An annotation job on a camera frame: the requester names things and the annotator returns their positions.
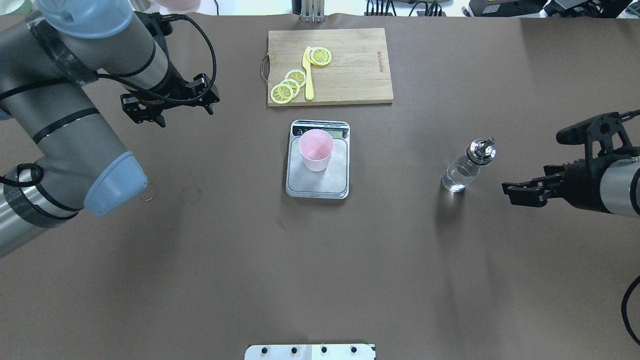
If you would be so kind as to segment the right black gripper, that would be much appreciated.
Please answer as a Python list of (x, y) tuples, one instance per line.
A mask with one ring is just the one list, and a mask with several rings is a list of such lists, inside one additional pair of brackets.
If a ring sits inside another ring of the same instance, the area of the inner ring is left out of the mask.
[(551, 181), (546, 184), (540, 181), (503, 182), (502, 191), (512, 205), (519, 207), (542, 208), (549, 199), (561, 198), (574, 208), (606, 212), (600, 192), (602, 177), (620, 159), (619, 155), (611, 155), (545, 165), (542, 167), (544, 177), (552, 178)]

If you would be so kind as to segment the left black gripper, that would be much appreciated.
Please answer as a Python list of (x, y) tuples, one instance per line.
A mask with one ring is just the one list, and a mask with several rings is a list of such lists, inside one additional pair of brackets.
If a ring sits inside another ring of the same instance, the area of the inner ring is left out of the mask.
[[(220, 102), (217, 86), (205, 73), (194, 76), (192, 82), (187, 82), (178, 69), (170, 61), (167, 73), (162, 81), (150, 89), (151, 92), (173, 100), (192, 100), (197, 98), (194, 107), (203, 108), (210, 116), (214, 114), (214, 105)], [(133, 94), (121, 95), (121, 108), (124, 113), (137, 125), (144, 122), (155, 123), (166, 128), (166, 120), (162, 116), (163, 109), (158, 105), (145, 105)]]

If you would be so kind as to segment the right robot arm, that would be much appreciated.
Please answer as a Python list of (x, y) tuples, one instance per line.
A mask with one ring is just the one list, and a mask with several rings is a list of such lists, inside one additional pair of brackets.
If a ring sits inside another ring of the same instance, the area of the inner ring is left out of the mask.
[(541, 208), (559, 198), (581, 210), (638, 218), (639, 162), (633, 157), (579, 159), (543, 169), (543, 177), (502, 183), (512, 205)]

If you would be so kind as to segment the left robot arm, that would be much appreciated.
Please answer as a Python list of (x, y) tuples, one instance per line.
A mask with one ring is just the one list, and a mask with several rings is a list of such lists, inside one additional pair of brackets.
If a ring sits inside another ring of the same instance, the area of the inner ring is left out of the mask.
[[(1, 32), (1, 119), (16, 120), (42, 152), (1, 176), (1, 255), (7, 256), (87, 209), (103, 216), (140, 194), (148, 179), (83, 87), (121, 84), (134, 123), (166, 126), (180, 106), (208, 114), (220, 101), (210, 39), (186, 14), (142, 13), (126, 0), (38, 0)], [(166, 36), (184, 20), (203, 36), (212, 73), (188, 81)]]

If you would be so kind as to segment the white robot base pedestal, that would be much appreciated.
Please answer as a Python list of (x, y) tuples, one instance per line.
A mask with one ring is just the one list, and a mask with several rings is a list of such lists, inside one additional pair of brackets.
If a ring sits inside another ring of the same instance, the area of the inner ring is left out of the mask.
[(374, 344), (254, 344), (245, 353), (245, 360), (377, 360)]

